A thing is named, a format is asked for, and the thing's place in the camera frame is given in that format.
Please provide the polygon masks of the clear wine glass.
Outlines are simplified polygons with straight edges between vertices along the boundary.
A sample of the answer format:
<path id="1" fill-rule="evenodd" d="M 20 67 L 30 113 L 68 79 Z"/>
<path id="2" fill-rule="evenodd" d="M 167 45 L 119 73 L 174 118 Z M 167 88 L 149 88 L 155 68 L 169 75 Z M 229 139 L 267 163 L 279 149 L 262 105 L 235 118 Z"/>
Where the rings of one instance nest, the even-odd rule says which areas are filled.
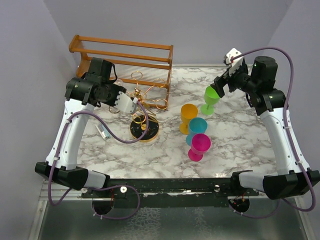
<path id="1" fill-rule="evenodd" d="M 124 87 L 125 86 L 125 83 L 123 82 L 123 80 L 121 78 L 117 78 L 117 80 L 114 82 L 114 84 L 118 85 L 118 86 L 121 86 L 121 87 Z"/>

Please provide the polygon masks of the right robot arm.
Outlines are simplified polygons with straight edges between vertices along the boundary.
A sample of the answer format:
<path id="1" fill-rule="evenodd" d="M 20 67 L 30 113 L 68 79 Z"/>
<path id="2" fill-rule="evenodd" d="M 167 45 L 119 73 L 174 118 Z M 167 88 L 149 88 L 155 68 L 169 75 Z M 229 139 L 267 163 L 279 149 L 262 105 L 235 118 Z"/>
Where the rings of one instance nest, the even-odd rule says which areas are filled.
<path id="1" fill-rule="evenodd" d="M 224 86 L 229 91 L 241 90 L 247 101 L 262 120 L 275 155 L 275 175 L 261 175 L 251 170 L 234 172 L 229 189 L 240 196 L 247 189 L 265 193 L 271 200 L 301 196 L 316 185 L 320 173 L 311 170 L 303 157 L 290 123 L 290 115 L 283 114 L 286 96 L 274 87 L 278 64 L 268 56 L 258 56 L 251 72 L 243 57 L 233 60 L 233 54 L 224 58 L 227 70 L 214 79 L 211 87 L 219 97 L 225 95 Z"/>

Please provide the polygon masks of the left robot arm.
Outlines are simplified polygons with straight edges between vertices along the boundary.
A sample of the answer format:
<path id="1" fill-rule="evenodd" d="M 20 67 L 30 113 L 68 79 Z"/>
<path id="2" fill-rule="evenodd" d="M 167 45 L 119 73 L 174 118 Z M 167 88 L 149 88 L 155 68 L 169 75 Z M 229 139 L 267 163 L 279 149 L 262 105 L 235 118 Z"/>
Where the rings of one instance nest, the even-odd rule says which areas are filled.
<path id="1" fill-rule="evenodd" d="M 77 155 L 87 122 L 96 107 L 106 104 L 126 113 L 135 109 L 135 104 L 126 96 L 126 89 L 110 79 L 115 71 L 112 62 L 94 57 L 82 77 L 74 77 L 67 83 L 57 137 L 45 161 L 36 163 L 36 173 L 75 190 L 93 188 L 101 198 L 110 193 L 108 176 L 78 167 Z"/>

